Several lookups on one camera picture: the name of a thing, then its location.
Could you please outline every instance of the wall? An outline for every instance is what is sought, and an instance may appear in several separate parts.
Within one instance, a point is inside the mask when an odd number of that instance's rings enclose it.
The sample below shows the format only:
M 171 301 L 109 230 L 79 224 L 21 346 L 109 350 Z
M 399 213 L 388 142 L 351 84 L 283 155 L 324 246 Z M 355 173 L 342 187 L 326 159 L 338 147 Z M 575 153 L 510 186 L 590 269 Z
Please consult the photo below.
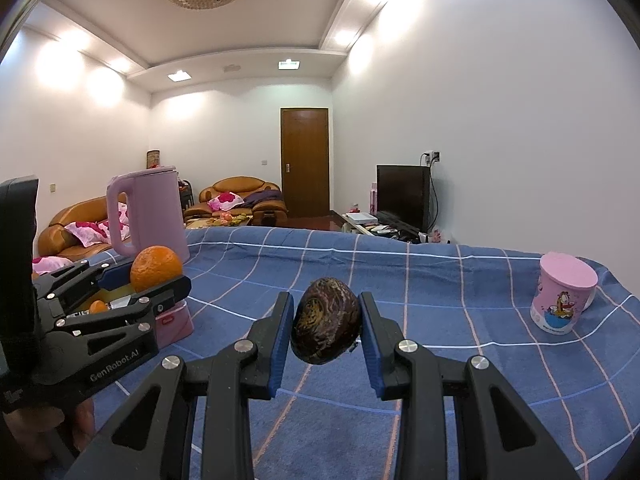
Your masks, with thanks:
M 62 208 L 145 167 L 150 95 L 23 29 L 0 64 L 0 182 L 36 174 L 38 231 Z M 49 192 L 49 184 L 56 192 Z
M 639 103 L 605 0 L 391 0 L 334 76 L 335 205 L 440 150 L 458 242 L 590 257 L 638 293 Z
M 331 114 L 332 108 L 326 79 L 237 79 L 186 91 L 153 95 L 149 145 L 191 182 L 194 194 L 239 174 L 280 185 L 280 109 L 329 108 Z M 330 126 L 330 159 L 332 140 Z

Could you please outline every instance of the orange fruit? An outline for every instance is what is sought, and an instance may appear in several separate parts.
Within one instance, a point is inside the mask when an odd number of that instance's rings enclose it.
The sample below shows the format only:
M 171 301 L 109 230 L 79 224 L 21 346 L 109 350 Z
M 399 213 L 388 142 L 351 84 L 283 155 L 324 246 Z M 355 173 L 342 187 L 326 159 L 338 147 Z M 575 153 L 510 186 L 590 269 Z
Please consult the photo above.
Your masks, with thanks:
M 89 314 L 98 314 L 98 312 L 107 312 L 109 307 L 104 301 L 95 300 L 89 307 Z
M 131 266 L 129 281 L 136 292 L 168 282 L 182 274 L 182 261 L 170 248 L 155 245 L 140 252 Z

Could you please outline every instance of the television screen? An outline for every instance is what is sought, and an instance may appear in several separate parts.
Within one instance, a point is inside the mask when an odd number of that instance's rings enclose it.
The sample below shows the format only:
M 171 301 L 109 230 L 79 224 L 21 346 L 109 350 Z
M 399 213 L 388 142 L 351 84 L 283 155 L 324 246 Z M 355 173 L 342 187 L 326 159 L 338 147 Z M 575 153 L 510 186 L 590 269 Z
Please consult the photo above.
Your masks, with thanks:
M 429 227 L 427 166 L 378 166 L 378 213 L 382 222 L 404 222 L 426 233 Z

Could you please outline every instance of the sofa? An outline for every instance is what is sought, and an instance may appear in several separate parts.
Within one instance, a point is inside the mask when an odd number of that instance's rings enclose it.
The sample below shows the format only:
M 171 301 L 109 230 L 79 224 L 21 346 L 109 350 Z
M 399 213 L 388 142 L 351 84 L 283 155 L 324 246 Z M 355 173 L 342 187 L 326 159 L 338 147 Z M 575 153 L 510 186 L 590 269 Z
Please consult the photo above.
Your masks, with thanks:
M 118 199 L 126 203 L 121 194 Z M 94 254 L 111 249 L 109 244 L 95 244 L 83 247 L 75 236 L 65 230 L 71 222 L 101 222 L 107 218 L 106 197 L 92 198 L 67 207 L 55 215 L 49 226 L 38 236 L 38 254 L 40 256 L 60 256 L 72 262 L 82 260 Z
M 191 218 L 216 218 L 220 216 L 220 211 L 212 212 L 209 205 L 207 205 L 209 200 L 217 197 L 220 193 L 230 191 L 242 198 L 246 198 L 251 193 L 265 189 L 280 190 L 280 187 L 273 182 L 265 182 L 253 176 L 233 176 L 219 180 L 200 192 L 198 196 L 200 203 L 185 209 L 183 213 L 184 219 L 186 221 Z M 282 200 L 264 200 L 252 208 L 235 207 L 230 213 L 253 215 L 252 225 L 277 227 L 287 225 L 287 207 Z

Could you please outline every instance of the cup lid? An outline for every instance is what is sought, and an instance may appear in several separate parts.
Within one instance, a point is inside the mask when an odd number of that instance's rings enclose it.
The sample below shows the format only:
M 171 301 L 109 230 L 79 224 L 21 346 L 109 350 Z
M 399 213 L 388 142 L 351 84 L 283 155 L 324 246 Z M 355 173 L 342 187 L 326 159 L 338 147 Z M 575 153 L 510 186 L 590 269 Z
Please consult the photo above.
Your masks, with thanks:
M 598 283 L 596 271 L 570 254 L 547 253 L 540 258 L 540 267 L 552 280 L 569 288 L 592 288 Z

